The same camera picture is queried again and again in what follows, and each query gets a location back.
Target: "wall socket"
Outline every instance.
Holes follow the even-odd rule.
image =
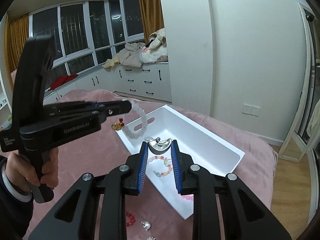
[[[252,109],[252,106],[243,104],[242,113],[250,114],[251,113],[251,109]]]
[[[243,114],[250,114],[250,115],[254,115],[254,116],[259,116],[260,109],[261,108],[258,106],[250,106],[247,104],[243,104],[242,113]]]

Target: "white tray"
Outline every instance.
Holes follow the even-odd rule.
[[[160,137],[161,140],[172,138],[177,140],[181,152],[191,155],[194,163],[220,176],[233,172],[244,156],[243,151],[167,105],[147,114],[148,120],[152,117],[154,121],[148,125],[146,133],[141,138],[130,139],[122,130],[117,132],[131,154],[140,152],[141,144],[146,136]],[[141,124],[140,118],[127,126],[133,131],[139,124]],[[156,155],[149,151],[148,159],[153,156]],[[171,159],[170,148],[162,156]],[[193,214],[193,198],[192,196],[181,197],[177,193],[173,171],[164,177],[157,177],[154,173],[167,170],[168,167],[164,165],[164,162],[157,159],[148,163],[146,175],[170,205],[184,219],[187,219]]]

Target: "pink blanket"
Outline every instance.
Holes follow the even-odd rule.
[[[73,90],[63,96],[60,102],[102,102],[119,99],[123,98],[105,90]],[[137,102],[146,113],[163,105],[139,100]],[[235,174],[270,208],[277,163],[276,152],[266,142],[246,131],[202,114],[179,107],[174,109],[245,152],[244,158],[235,169]],[[124,122],[129,123],[137,118],[138,115],[131,111],[124,116]],[[90,172],[98,176],[125,163],[129,152],[111,129],[111,124],[118,119],[116,116],[110,117],[102,124],[100,131],[59,147],[59,185],[54,190],[54,199],[49,203],[35,203],[27,234],[83,173]],[[128,239],[146,240],[149,236],[160,240],[191,239],[192,216],[183,220],[147,178],[140,196],[126,196],[126,211],[132,213],[137,221],[127,228]],[[140,224],[143,220],[152,224],[148,232]]]

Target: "wooden floor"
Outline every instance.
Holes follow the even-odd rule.
[[[272,146],[278,152],[280,147]],[[271,212],[296,240],[308,223],[311,199],[307,155],[300,163],[278,160],[273,184]]]

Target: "gold charm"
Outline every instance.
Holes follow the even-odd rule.
[[[124,127],[124,123],[122,122],[123,119],[119,118],[119,122],[114,123],[113,125],[111,125],[111,128],[113,131],[119,131],[122,129],[122,127]]]

